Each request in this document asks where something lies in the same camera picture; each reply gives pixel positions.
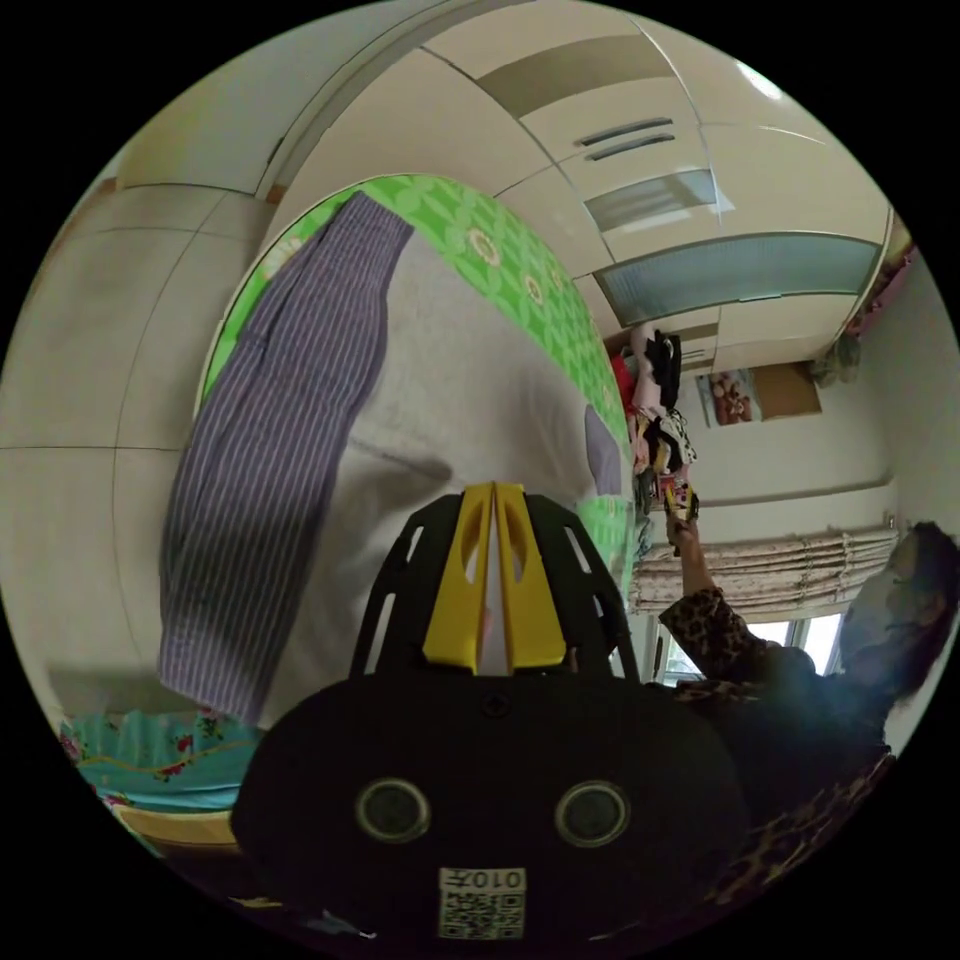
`purple striped fabric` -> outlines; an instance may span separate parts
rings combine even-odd
[[[160,557],[160,681],[256,723],[347,435],[386,353],[412,233],[363,193],[278,272],[180,461]]]

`woman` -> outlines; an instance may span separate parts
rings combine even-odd
[[[864,584],[838,638],[842,672],[750,633],[707,569],[696,524],[668,521],[684,596],[660,617],[703,673],[677,698],[710,719],[737,763],[754,829],[701,917],[742,904],[823,845],[892,763],[890,711],[943,652],[960,598],[960,549],[920,523]]]

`poster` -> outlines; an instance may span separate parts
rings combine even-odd
[[[708,427],[754,423],[763,419],[751,370],[728,370],[697,377]]]

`teal fabric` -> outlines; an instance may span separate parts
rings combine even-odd
[[[262,734],[210,710],[63,723],[60,743],[108,806],[158,813],[229,810]]]

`clothes pile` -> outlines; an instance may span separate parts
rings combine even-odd
[[[686,493],[690,464],[697,459],[687,421],[676,409],[682,358],[680,338],[649,323],[635,327],[630,346],[610,358],[633,448],[635,562],[652,545],[654,505],[664,505],[668,491]]]

